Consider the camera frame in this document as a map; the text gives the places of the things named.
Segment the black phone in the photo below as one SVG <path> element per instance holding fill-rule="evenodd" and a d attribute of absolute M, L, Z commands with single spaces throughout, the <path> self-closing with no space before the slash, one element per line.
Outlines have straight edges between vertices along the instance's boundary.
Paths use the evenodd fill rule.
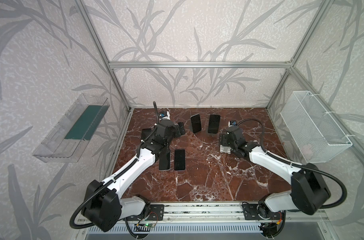
<path fill-rule="evenodd" d="M 218 133 L 219 126 L 220 126 L 220 119 L 221 119 L 220 115 L 209 115 L 209 123 L 208 123 L 208 128 L 207 128 L 207 132 L 209 134 Z"/>
<path fill-rule="evenodd" d="M 142 129 L 142 131 L 141 131 L 141 140 L 145 141 L 146 138 L 151 134 L 151 132 L 152 132 L 151 128 Z"/>
<path fill-rule="evenodd" d="M 191 129 L 194 134 L 202 130 L 200 114 L 196 114 L 190 117 Z"/>

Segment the phone with white edge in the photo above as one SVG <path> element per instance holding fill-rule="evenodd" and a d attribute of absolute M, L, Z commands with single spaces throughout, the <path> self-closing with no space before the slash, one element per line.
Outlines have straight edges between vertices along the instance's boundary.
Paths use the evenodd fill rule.
<path fill-rule="evenodd" d="M 175 150 L 174 170 L 175 171 L 185 170 L 185 149 Z"/>

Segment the white silver phone stand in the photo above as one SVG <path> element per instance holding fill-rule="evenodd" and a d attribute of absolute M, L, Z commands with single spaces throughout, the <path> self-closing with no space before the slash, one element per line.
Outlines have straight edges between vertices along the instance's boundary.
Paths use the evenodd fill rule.
<path fill-rule="evenodd" d="M 220 152 L 231 154 L 231 147 L 220 145 Z"/>

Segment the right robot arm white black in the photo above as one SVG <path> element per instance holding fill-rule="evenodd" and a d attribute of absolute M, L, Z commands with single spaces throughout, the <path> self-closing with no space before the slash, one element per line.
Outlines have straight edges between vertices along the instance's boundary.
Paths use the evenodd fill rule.
<path fill-rule="evenodd" d="M 262 127 L 260 141 L 248 142 L 240 128 L 241 122 L 229 121 L 220 134 L 220 152 L 232 154 L 240 159 L 262 166 L 285 180 L 290 190 L 267 195 L 258 202 L 257 211 L 265 219 L 271 213 L 297 211 L 307 215 L 319 209 L 331 209 L 345 202 L 348 191 L 337 177 L 319 170 L 314 164 L 299 164 L 268 151 L 264 146 L 265 127 Z M 325 178 L 336 182 L 341 196 L 333 203 L 326 203 L 331 197 Z"/>

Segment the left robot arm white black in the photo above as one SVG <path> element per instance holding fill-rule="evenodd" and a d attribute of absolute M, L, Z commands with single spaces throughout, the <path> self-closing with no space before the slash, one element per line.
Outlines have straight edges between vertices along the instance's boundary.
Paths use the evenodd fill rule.
<path fill-rule="evenodd" d="M 101 182 L 92 181 L 84 202 L 72 214 L 72 229 L 98 227 L 109 231 L 118 221 L 131 216 L 146 218 L 150 201 L 144 197 L 123 198 L 128 187 L 149 167 L 159 163 L 162 171 L 170 169 L 170 144 L 181 136 L 180 126 L 171 120 L 169 111 L 155 109 L 156 123 L 150 134 L 141 140 L 135 155 L 119 170 Z"/>

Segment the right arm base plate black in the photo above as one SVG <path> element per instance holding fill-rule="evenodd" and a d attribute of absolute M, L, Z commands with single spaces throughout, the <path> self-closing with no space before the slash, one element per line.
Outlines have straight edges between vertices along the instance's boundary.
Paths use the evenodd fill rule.
<path fill-rule="evenodd" d="M 271 218 L 268 210 L 262 205 L 243 202 L 241 207 L 245 220 L 269 220 Z"/>

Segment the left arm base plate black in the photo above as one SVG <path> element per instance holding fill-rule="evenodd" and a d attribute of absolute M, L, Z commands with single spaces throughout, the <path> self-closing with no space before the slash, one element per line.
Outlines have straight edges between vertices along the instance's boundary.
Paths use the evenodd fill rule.
<path fill-rule="evenodd" d="M 149 204 L 145 206 L 140 219 L 146 221 L 162 221 L 164 213 L 165 205 Z"/>

